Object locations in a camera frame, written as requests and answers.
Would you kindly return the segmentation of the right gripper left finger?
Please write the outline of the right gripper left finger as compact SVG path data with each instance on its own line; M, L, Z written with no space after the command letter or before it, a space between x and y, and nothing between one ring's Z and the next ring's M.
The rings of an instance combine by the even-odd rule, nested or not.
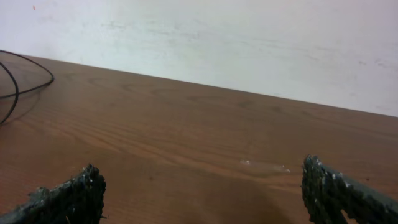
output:
M88 164L77 176L53 189L39 187L26 203L1 215L1 224L99 224L103 216L106 182Z

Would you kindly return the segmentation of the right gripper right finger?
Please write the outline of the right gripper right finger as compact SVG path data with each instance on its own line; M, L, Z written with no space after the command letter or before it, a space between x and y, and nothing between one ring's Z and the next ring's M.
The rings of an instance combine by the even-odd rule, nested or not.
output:
M397 202L341 172L317 156L303 162L302 198L313 223L397 223Z

